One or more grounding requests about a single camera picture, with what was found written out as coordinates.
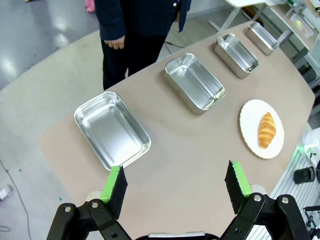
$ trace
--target black pants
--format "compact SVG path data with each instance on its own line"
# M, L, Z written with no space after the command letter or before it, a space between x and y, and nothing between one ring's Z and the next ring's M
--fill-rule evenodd
M106 90L125 79L128 75L155 63L166 36L136 36L127 33L124 49L114 50L101 40L103 51L103 89Z

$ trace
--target black cup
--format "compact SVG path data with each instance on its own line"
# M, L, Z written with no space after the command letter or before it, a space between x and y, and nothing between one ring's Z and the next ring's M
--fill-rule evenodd
M295 184L312 183L315 177L315 170L312 166L295 170L293 173Z

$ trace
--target plate with croissant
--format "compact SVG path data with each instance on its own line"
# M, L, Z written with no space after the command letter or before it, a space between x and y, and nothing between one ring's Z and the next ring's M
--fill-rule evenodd
M272 159L280 153L284 127L268 103L258 99L248 101L241 109L240 128L244 141L257 156Z

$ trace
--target clear plastic box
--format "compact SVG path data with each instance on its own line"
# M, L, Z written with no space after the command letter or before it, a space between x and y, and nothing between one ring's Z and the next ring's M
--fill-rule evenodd
M314 31L308 26L308 24L296 13L290 17L290 21L303 33L306 38L311 37Z

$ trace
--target metal tray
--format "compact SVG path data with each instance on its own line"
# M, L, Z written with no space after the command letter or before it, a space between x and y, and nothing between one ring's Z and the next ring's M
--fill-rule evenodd
M150 148L150 137L113 91L78 107L74 119L108 170L112 166L128 166Z
M248 26L245 35L265 54L270 55L279 47L277 40L259 23Z
M168 84L195 113L202 114L225 96L225 88L191 53L165 65Z
M256 57L232 33L217 39L214 52L241 79L259 65Z

